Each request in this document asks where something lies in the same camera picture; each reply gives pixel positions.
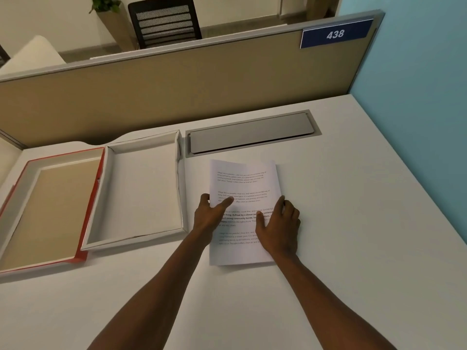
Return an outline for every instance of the beige partition panel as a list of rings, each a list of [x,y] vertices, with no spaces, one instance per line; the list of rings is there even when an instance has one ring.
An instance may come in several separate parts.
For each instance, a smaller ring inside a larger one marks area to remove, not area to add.
[[[129,52],[0,82],[0,129],[27,147],[346,94],[383,13]],[[374,19],[365,38],[300,49],[302,29]]]

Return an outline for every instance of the number 438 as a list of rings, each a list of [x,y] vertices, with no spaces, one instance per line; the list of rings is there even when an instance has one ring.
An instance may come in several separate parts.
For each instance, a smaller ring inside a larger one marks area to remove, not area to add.
[[[330,34],[327,35],[327,39],[336,39],[344,36],[344,29],[341,31],[335,31],[335,32],[330,32]]]

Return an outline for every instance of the blue wall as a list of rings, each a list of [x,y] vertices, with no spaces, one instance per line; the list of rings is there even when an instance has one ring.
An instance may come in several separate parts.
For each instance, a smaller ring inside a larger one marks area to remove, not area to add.
[[[467,0],[342,0],[381,8],[351,93],[467,242]]]

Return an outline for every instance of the hand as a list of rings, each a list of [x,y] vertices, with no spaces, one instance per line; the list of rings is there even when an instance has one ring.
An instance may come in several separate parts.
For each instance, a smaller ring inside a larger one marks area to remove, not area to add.
[[[222,220],[225,209],[233,203],[233,199],[230,196],[212,208],[209,206],[209,194],[201,194],[199,206],[195,211],[193,231],[200,234],[206,245],[211,242],[214,230]]]
[[[264,226],[264,215],[256,212],[256,235],[261,245],[273,259],[282,256],[293,256],[297,248],[297,234],[300,226],[300,211],[294,208],[282,195],[277,200],[267,226]]]

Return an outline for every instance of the paper tray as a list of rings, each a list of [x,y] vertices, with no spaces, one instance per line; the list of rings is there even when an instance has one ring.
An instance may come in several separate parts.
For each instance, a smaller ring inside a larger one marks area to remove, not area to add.
[[[82,250],[187,232],[180,132],[109,144]]]
[[[86,259],[104,148],[28,161],[0,210],[0,273]]]

